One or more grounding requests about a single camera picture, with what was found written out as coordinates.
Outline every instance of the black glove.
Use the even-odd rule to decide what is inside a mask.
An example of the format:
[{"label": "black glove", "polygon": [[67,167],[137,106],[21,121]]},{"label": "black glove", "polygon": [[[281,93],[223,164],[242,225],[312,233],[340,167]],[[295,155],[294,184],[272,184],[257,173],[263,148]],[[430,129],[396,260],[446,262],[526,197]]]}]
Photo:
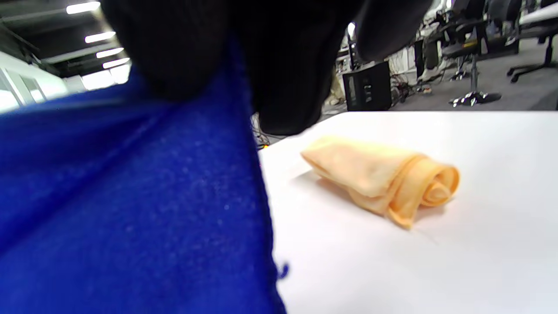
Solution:
[{"label": "black glove", "polygon": [[414,37],[432,0],[103,0],[108,22],[156,93],[195,97],[234,33],[246,56],[262,131],[298,134],[320,117],[345,29],[382,60]]}]

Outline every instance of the rolled towel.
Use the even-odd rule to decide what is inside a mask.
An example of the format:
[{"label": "rolled towel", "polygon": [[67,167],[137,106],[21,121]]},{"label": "rolled towel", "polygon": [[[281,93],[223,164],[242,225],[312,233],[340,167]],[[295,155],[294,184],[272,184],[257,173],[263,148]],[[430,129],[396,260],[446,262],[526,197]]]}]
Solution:
[{"label": "rolled towel", "polygon": [[327,136],[301,153],[314,171],[345,189],[360,207],[410,229],[420,206],[447,203],[459,172],[423,154]]}]

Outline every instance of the ceiling light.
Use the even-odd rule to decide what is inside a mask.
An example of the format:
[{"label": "ceiling light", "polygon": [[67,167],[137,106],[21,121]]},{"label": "ceiling light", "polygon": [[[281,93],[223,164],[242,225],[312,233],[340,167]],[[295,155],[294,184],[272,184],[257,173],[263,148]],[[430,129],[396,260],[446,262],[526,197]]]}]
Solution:
[{"label": "ceiling light", "polygon": [[82,13],[87,11],[95,11],[96,9],[99,8],[100,5],[101,5],[100,2],[97,1],[75,4],[73,6],[67,6],[66,12],[68,14],[76,14],[76,13]]},{"label": "ceiling light", "polygon": [[128,61],[130,61],[130,58],[124,58],[124,59],[120,59],[120,60],[115,60],[115,61],[103,63],[103,69],[112,68],[113,66],[121,65],[121,64],[124,64]]},{"label": "ceiling light", "polygon": [[112,55],[115,55],[115,54],[119,54],[123,50],[124,50],[124,48],[116,48],[116,49],[101,51],[101,52],[97,53],[97,58],[104,58],[106,56],[112,56]]},{"label": "ceiling light", "polygon": [[92,43],[92,42],[110,39],[110,38],[112,38],[114,35],[116,35],[115,32],[105,32],[105,33],[101,33],[101,34],[91,35],[91,36],[87,36],[87,37],[85,38],[85,42],[87,42],[88,44],[90,44],[90,43]]}]

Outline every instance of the ceiling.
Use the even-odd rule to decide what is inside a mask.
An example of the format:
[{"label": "ceiling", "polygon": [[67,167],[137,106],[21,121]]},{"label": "ceiling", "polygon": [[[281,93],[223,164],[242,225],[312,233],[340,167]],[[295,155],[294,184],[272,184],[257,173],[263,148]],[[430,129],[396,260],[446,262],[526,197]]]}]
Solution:
[{"label": "ceiling", "polygon": [[0,51],[62,78],[103,70],[103,63],[124,52],[97,58],[118,48],[116,37],[90,44],[85,37],[110,31],[100,10],[69,15],[68,5],[91,0],[0,0]]}]

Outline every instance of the desk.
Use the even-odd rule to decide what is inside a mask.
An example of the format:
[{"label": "desk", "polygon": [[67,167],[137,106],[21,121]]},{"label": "desk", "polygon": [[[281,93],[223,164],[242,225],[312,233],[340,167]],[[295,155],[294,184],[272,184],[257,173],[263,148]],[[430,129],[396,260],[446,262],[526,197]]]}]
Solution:
[{"label": "desk", "polygon": [[[299,152],[326,134],[452,163],[461,186],[411,231],[353,205]],[[558,115],[348,112],[261,151],[289,314],[556,313]]]},{"label": "desk", "polygon": [[547,7],[540,8],[533,13],[522,16],[519,18],[519,24],[523,25],[542,22],[553,18],[558,18],[558,3],[551,4]]}]

